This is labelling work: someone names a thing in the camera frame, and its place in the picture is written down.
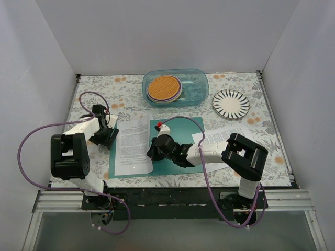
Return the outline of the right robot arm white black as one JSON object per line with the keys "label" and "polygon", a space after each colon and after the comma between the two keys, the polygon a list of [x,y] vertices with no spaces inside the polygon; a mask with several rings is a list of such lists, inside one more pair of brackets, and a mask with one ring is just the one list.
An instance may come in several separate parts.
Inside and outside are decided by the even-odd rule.
{"label": "right robot arm white black", "polygon": [[179,167],[206,164],[227,164],[240,176],[236,194],[222,199],[225,208],[248,208],[256,201],[256,189],[262,178],[268,150],[248,138],[232,133],[226,142],[178,144],[167,134],[154,137],[147,151],[152,161],[168,159]]}

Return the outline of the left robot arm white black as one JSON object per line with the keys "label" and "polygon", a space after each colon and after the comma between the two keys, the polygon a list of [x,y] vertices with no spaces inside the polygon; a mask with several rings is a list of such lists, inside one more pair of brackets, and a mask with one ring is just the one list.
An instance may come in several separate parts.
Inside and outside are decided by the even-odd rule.
{"label": "left robot arm white black", "polygon": [[51,173],[83,189],[86,195],[94,196],[94,204],[106,209],[111,204],[111,196],[104,192],[105,183],[90,171],[87,142],[110,150],[119,132],[118,117],[103,105],[93,105],[92,114],[83,115],[82,119],[72,129],[51,137]]}

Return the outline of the printed paper sheet top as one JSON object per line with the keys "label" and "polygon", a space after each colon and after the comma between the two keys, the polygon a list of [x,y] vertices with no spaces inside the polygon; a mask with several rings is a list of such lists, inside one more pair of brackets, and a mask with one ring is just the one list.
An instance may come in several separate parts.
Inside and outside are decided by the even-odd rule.
{"label": "printed paper sheet top", "polygon": [[123,121],[119,129],[115,151],[115,176],[144,175],[153,171],[147,157],[149,150],[150,116]]}

